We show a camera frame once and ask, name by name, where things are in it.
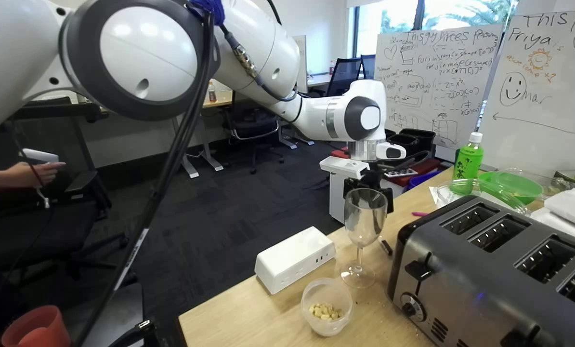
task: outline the stainless steel toaster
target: stainless steel toaster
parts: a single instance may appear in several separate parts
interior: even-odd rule
[[[399,231],[388,295],[440,347],[575,347],[575,238],[466,196]]]

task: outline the plastic wine glass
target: plastic wine glass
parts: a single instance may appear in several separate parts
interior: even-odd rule
[[[372,244],[386,221],[388,200],[382,193],[366,187],[345,195],[343,217],[347,235],[356,247],[356,260],[341,268],[341,278],[354,288],[368,288],[375,282],[375,272],[363,265],[363,248]]]

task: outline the metal connector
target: metal connector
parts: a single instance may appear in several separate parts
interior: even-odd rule
[[[239,44],[236,48],[232,49],[232,51],[245,69],[245,72],[247,72],[252,79],[257,79],[258,73],[255,68],[255,64],[251,61],[251,57],[248,55],[247,51],[245,51],[244,47]]]

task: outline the bottle cap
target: bottle cap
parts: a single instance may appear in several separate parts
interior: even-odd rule
[[[470,142],[471,143],[480,143],[482,142],[482,133],[471,133],[470,134]]]

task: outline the red cup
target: red cup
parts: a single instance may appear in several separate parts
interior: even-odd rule
[[[16,319],[5,330],[4,347],[69,347],[71,340],[61,311],[56,306],[41,306]]]

